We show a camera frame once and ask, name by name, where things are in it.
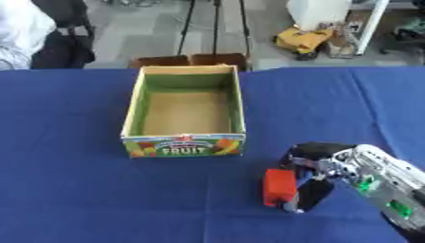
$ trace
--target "white sleeve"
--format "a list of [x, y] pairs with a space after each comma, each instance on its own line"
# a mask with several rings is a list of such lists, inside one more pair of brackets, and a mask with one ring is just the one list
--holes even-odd
[[30, 60], [55, 28], [54, 21], [31, 0], [0, 0], [0, 60], [29, 68], [29, 62], [16, 62]]

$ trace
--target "floor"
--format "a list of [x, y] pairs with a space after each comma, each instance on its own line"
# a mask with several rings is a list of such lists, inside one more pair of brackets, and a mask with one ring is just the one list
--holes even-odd
[[[101, 0], [85, 0], [89, 16], [97, 27], [95, 51], [97, 61], [87, 68], [126, 67], [137, 57], [170, 56], [176, 54], [180, 31], [189, 4], [184, 0], [158, 0], [150, 8], [113, 6]], [[220, 16], [220, 52], [245, 52], [238, 1], [222, 0]], [[420, 65], [413, 52], [378, 52], [375, 40], [363, 56], [355, 59], [331, 59], [324, 53], [314, 60], [298, 62], [292, 53], [275, 47], [270, 37], [292, 25], [286, 11], [286, 0], [245, 0], [252, 35], [254, 69], [281, 66], [356, 66], [356, 65]], [[208, 53], [212, 50], [213, 4], [198, 0], [184, 53]]]

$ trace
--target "tripod leg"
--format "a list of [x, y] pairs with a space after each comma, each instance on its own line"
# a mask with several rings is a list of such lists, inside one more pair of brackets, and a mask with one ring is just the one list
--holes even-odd
[[244, 29], [244, 35], [245, 35], [245, 45], [247, 47], [247, 58], [250, 58], [250, 33], [248, 28], [248, 22], [247, 22], [247, 13], [245, 12], [245, 0], [239, 0], [240, 7], [241, 7], [241, 16], [242, 16], [242, 25]]
[[217, 42], [218, 42], [218, 20], [220, 17], [220, 7], [221, 7], [221, 0], [214, 0], [214, 6], [215, 6], [215, 17], [214, 17], [214, 36], [213, 36], [213, 42], [212, 42], [212, 55], [215, 57], [217, 54]]
[[188, 15], [186, 17], [186, 22], [184, 23], [184, 28], [181, 31], [181, 40], [180, 40], [180, 45], [178, 47], [178, 52], [177, 55], [181, 55], [181, 51], [183, 50], [183, 45], [184, 42], [186, 40], [186, 36], [188, 35], [188, 29], [189, 29], [189, 24], [191, 23], [192, 20], [192, 16], [194, 14], [194, 4], [195, 4], [196, 0], [191, 0], [191, 5], [189, 7], [189, 12]]

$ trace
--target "red cube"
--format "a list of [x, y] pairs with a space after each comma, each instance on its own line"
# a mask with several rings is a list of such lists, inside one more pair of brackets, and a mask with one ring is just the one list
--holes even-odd
[[264, 205], [276, 207], [291, 201], [297, 194], [295, 174], [291, 170], [268, 169], [263, 180]]

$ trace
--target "fruit box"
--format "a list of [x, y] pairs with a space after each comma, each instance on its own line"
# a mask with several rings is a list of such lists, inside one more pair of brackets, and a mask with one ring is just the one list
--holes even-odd
[[121, 139], [132, 158], [224, 156], [245, 134], [236, 66], [146, 66]]

